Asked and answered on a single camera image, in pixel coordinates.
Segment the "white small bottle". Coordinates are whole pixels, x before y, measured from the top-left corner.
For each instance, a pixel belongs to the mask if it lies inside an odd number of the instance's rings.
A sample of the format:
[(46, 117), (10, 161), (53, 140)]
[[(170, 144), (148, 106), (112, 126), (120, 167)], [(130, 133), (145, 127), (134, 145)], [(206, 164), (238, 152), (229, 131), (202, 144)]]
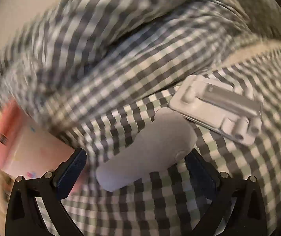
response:
[(96, 179), (104, 190), (116, 191), (176, 164), (192, 151), (197, 139), (181, 114), (161, 108), (130, 146), (97, 168)]

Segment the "pink children's drinking cup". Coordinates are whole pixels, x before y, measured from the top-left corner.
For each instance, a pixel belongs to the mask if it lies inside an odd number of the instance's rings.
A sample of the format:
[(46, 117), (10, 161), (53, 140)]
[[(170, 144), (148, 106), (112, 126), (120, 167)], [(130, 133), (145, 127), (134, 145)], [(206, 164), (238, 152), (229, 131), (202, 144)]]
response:
[(0, 170), (12, 178), (41, 177), (73, 152), (72, 147), (38, 126), (15, 101), (0, 111)]

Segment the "white charger plug pack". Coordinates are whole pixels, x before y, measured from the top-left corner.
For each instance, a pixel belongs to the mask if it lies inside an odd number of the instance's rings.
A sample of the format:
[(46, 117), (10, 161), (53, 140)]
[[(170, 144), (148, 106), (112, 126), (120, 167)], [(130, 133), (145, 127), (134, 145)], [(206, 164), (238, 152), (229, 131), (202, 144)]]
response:
[(262, 128), (264, 99), (253, 88), (238, 89), (201, 75), (186, 77), (169, 107), (203, 127), (250, 146)]

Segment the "grey checked duvet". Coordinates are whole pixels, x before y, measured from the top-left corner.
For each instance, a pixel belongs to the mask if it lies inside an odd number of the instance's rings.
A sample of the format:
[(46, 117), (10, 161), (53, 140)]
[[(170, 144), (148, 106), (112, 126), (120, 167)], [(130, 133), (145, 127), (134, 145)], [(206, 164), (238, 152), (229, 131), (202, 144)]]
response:
[(275, 0), (60, 0), (0, 50), (0, 107), (64, 132), (269, 40)]

